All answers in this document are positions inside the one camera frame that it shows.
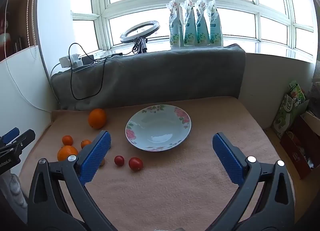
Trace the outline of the large red cherry tomato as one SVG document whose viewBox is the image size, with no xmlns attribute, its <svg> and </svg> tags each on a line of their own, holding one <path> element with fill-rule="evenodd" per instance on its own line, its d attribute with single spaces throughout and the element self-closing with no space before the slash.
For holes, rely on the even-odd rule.
<svg viewBox="0 0 320 231">
<path fill-rule="evenodd" d="M 131 158 L 129 160 L 129 167 L 134 172 L 140 171 L 143 169 L 143 162 L 139 158 Z"/>
</svg>

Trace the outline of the brown longan fruit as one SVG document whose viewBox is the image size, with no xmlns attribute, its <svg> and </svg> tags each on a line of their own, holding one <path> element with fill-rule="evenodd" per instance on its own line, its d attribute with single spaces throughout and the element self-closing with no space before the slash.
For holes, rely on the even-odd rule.
<svg viewBox="0 0 320 231">
<path fill-rule="evenodd" d="M 102 159 L 101 163 L 100 163 L 100 166 L 104 166 L 105 165 L 105 159 Z"/>
</svg>

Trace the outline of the white power strip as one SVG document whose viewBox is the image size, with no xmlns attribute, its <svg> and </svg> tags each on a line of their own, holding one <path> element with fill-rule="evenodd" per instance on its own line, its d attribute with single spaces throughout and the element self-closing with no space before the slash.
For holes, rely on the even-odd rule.
<svg viewBox="0 0 320 231">
<path fill-rule="evenodd" d="M 83 66 L 82 60 L 79 54 L 71 54 L 59 59 L 59 63 L 62 68 L 78 68 Z"/>
</svg>

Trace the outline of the smooth large orange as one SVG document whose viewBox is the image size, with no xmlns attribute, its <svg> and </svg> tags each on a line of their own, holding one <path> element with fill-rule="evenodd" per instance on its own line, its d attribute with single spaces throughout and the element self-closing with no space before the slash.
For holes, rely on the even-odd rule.
<svg viewBox="0 0 320 231">
<path fill-rule="evenodd" d="M 101 129 L 106 124 L 107 115 L 106 111 L 101 108 L 93 109 L 88 115 L 88 124 L 93 129 Z"/>
</svg>

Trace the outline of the floral white plate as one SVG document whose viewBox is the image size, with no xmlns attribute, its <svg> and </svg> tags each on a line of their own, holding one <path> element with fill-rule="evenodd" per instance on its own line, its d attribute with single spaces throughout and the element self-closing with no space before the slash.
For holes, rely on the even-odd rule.
<svg viewBox="0 0 320 231">
<path fill-rule="evenodd" d="M 179 146 L 191 131 L 191 118 L 183 109 L 153 105 L 138 111 L 126 124 L 125 136 L 146 152 L 164 152 Z"/>
</svg>

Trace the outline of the speckled large orange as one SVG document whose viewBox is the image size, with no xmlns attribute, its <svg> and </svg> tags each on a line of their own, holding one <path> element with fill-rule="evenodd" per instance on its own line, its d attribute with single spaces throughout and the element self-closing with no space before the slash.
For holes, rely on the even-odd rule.
<svg viewBox="0 0 320 231">
<path fill-rule="evenodd" d="M 63 146 L 57 153 L 57 160 L 64 161 L 71 155 L 77 155 L 78 150 L 73 146 Z"/>
</svg>

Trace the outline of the small red cherry tomato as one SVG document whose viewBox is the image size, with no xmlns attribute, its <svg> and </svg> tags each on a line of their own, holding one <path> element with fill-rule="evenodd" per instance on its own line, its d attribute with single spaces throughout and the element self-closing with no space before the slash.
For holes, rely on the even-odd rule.
<svg viewBox="0 0 320 231">
<path fill-rule="evenodd" d="M 118 155 L 114 158 L 114 163 L 116 164 L 116 166 L 118 167 L 122 167 L 125 164 L 125 159 Z"/>
</svg>

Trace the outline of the small mandarin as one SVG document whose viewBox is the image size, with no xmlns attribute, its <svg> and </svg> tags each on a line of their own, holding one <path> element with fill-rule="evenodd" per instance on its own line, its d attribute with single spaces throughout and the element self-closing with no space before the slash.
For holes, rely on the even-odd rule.
<svg viewBox="0 0 320 231">
<path fill-rule="evenodd" d="M 73 138 L 70 135 L 65 135 L 62 137 L 62 144 L 64 146 L 72 146 L 73 145 Z"/>
<path fill-rule="evenodd" d="M 82 140 L 81 141 L 81 148 L 83 149 L 85 146 L 90 145 L 92 142 L 90 140 Z"/>
</svg>

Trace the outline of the brown cardboard box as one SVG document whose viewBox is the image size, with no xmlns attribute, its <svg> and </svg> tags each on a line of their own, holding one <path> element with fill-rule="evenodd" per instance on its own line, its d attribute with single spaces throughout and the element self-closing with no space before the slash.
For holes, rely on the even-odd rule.
<svg viewBox="0 0 320 231">
<path fill-rule="evenodd" d="M 280 139 L 300 179 L 319 167 L 319 118 L 307 111 L 295 118 Z"/>
</svg>

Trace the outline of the green printed carton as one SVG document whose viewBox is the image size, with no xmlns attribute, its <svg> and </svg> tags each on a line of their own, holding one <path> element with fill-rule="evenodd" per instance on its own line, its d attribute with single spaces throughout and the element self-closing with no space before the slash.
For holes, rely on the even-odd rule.
<svg viewBox="0 0 320 231">
<path fill-rule="evenodd" d="M 281 139 L 295 118 L 304 113 L 308 103 L 309 101 L 298 82 L 291 81 L 271 126 L 277 137 Z"/>
</svg>

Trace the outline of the black power adapter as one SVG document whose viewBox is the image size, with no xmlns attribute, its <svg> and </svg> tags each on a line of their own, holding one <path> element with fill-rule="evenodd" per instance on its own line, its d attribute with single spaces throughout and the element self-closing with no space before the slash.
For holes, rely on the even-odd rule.
<svg viewBox="0 0 320 231">
<path fill-rule="evenodd" d="M 94 56 L 93 55 L 84 55 L 81 57 L 83 65 L 89 65 L 94 63 Z"/>
</svg>

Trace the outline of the grey blanket backrest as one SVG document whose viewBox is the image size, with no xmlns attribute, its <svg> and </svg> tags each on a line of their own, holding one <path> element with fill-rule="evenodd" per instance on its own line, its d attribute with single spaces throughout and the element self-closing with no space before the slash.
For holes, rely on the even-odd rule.
<svg viewBox="0 0 320 231">
<path fill-rule="evenodd" d="M 86 111 L 137 104 L 239 97 L 246 53 L 237 44 L 114 57 L 52 76 L 61 109 Z"/>
</svg>

